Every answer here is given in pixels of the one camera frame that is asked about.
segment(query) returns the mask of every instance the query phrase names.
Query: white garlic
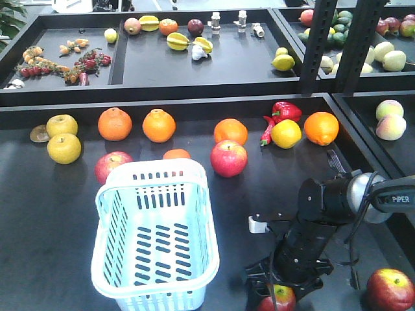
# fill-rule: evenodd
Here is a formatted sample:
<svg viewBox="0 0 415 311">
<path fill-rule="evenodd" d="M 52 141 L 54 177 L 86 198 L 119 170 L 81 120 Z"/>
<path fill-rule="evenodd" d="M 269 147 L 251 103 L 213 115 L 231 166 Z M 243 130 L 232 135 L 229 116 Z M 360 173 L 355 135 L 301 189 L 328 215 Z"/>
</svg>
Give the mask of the white garlic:
<svg viewBox="0 0 415 311">
<path fill-rule="evenodd" d="M 12 81 L 12 85 L 13 86 L 16 86 L 17 88 L 23 88 L 23 87 L 25 87 L 25 83 L 22 80 L 19 80 L 19 79 L 14 79 Z"/>
<path fill-rule="evenodd" d="M 199 60 L 202 57 L 208 57 L 208 55 L 200 45 L 194 45 L 192 48 L 192 59 Z"/>
</svg>

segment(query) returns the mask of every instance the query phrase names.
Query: metal pole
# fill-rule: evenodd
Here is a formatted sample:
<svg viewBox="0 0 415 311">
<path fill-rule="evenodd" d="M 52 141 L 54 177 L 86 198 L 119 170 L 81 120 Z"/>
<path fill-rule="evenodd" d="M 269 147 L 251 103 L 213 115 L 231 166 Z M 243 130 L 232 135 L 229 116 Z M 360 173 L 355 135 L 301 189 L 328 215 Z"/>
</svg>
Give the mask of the metal pole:
<svg viewBox="0 0 415 311">
<path fill-rule="evenodd" d="M 358 0 L 335 79 L 336 93 L 353 93 L 388 0 Z"/>
<path fill-rule="evenodd" d="M 317 0 L 300 75 L 299 93 L 313 93 L 337 0 Z"/>
</svg>

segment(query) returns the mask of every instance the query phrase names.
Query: red bell pepper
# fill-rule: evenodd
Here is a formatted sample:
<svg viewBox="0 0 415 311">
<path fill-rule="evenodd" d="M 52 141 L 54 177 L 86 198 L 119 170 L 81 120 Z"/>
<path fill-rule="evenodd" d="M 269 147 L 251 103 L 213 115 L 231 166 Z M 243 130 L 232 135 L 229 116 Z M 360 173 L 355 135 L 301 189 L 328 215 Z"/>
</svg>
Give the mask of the red bell pepper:
<svg viewBox="0 0 415 311">
<path fill-rule="evenodd" d="M 290 102 L 276 102 L 272 107 L 272 118 L 276 124 L 285 119 L 298 122 L 302 114 L 301 109 Z"/>
<path fill-rule="evenodd" d="M 272 119 L 268 115 L 264 115 L 264 119 L 268 122 L 268 126 L 264 131 L 264 134 L 262 134 L 261 136 L 261 146 L 265 146 L 271 143 L 271 130 L 275 126 L 274 119 Z"/>
</svg>

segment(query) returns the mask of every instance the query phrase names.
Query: apple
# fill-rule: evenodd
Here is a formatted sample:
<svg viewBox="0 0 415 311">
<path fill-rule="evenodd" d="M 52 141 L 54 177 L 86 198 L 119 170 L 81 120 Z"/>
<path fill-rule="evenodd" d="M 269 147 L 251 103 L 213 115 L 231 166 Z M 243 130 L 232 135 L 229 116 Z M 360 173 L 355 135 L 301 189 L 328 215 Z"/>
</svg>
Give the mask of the apple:
<svg viewBox="0 0 415 311">
<path fill-rule="evenodd" d="M 118 33 L 114 28 L 108 28 L 104 31 L 104 37 L 108 43 L 114 43 L 117 41 Z"/>
<path fill-rule="evenodd" d="M 404 21 L 406 21 L 408 19 L 411 19 L 411 20 L 415 21 L 415 14 L 408 14 L 403 18 Z"/>
<path fill-rule="evenodd" d="M 388 17 L 385 19 L 389 26 L 389 32 L 393 35 L 399 34 L 399 26 L 401 26 L 401 22 L 396 17 Z"/>
<path fill-rule="evenodd" d="M 128 162 L 132 162 L 133 158 L 129 154 L 123 151 L 110 152 L 99 158 L 97 164 L 95 164 L 94 173 L 97 177 L 97 181 L 103 185 L 106 178 L 110 175 L 110 172 L 119 167 L 120 165 Z"/>
<path fill-rule="evenodd" d="M 402 137 L 407 129 L 406 120 L 400 115 L 390 113 L 379 120 L 376 126 L 378 138 L 386 141 L 395 141 Z"/>
<path fill-rule="evenodd" d="M 71 133 L 56 134 L 47 143 L 47 153 L 59 164 L 75 162 L 82 151 L 79 138 Z"/>
<path fill-rule="evenodd" d="M 191 19 L 187 23 L 187 29 L 194 37 L 199 37 L 204 29 L 203 23 L 199 19 Z"/>
<path fill-rule="evenodd" d="M 389 24 L 384 19 L 379 19 L 376 25 L 376 32 L 381 36 L 384 36 L 389 31 Z"/>
<path fill-rule="evenodd" d="M 379 121 L 385 115 L 396 113 L 403 117 L 403 107 L 400 102 L 394 99 L 386 99 L 376 107 L 376 119 Z"/>
<path fill-rule="evenodd" d="M 71 115 L 55 115 L 46 123 L 46 132 L 50 138 L 63 133 L 78 133 L 78 123 Z"/>
<path fill-rule="evenodd" d="M 368 304 L 376 311 L 404 311 L 415 302 L 414 284 L 397 269 L 374 271 L 366 287 Z"/>
<path fill-rule="evenodd" d="M 210 163 L 213 170 L 222 177 L 234 177 L 248 164 L 248 152 L 236 141 L 225 139 L 213 147 Z"/>
<path fill-rule="evenodd" d="M 382 61 L 386 71 L 401 71 L 407 63 L 407 55 L 403 51 L 390 51 L 385 54 Z"/>
<path fill-rule="evenodd" d="M 412 37 L 415 32 L 415 20 L 406 19 L 399 26 L 399 34 L 403 37 Z"/>
<path fill-rule="evenodd" d="M 296 296 L 291 287 L 283 285 L 274 285 L 274 292 L 277 301 L 278 311 L 294 311 L 296 307 Z M 257 311 L 274 311 L 274 303 L 271 296 L 261 300 Z"/>
</svg>

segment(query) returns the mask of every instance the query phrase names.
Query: red apple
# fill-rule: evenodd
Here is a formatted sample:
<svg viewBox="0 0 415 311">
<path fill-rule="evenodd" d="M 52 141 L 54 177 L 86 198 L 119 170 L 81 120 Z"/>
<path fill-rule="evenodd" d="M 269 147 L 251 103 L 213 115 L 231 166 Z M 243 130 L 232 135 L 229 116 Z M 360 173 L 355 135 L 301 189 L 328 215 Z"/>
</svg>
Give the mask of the red apple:
<svg viewBox="0 0 415 311">
<path fill-rule="evenodd" d="M 384 36 L 389 31 L 389 24 L 384 19 L 379 19 L 376 26 L 376 32 Z"/>
<path fill-rule="evenodd" d="M 296 296 L 291 287 L 274 285 L 278 311 L 294 311 L 296 307 Z M 275 311 L 271 296 L 261 300 L 257 311 Z"/>
<path fill-rule="evenodd" d="M 415 20 L 407 19 L 399 26 L 399 34 L 403 37 L 412 37 L 415 33 Z"/>
<path fill-rule="evenodd" d="M 385 21 L 388 23 L 388 31 L 391 34 L 397 35 L 399 34 L 399 26 L 401 26 L 401 22 L 396 17 L 388 17 L 385 18 Z"/>
<path fill-rule="evenodd" d="M 402 271 L 381 268 L 368 280 L 367 300 L 375 311 L 408 310 L 415 302 L 415 287 Z"/>
<path fill-rule="evenodd" d="M 411 20 L 415 21 L 415 14 L 408 14 L 403 18 L 404 21 L 406 21 L 408 19 L 411 19 Z"/>
<path fill-rule="evenodd" d="M 236 141 L 226 139 L 213 147 L 210 163 L 213 170 L 222 177 L 234 177 L 248 164 L 248 152 Z"/>
<path fill-rule="evenodd" d="M 192 36 L 199 37 L 203 32 L 204 26 L 201 20 L 191 19 L 187 23 L 187 29 Z"/>
<path fill-rule="evenodd" d="M 132 162 L 132 156 L 122 151 L 110 152 L 102 156 L 95 164 L 95 176 L 97 181 L 103 185 L 105 184 L 106 178 L 110 175 L 110 172 L 119 167 L 121 164 Z"/>
</svg>

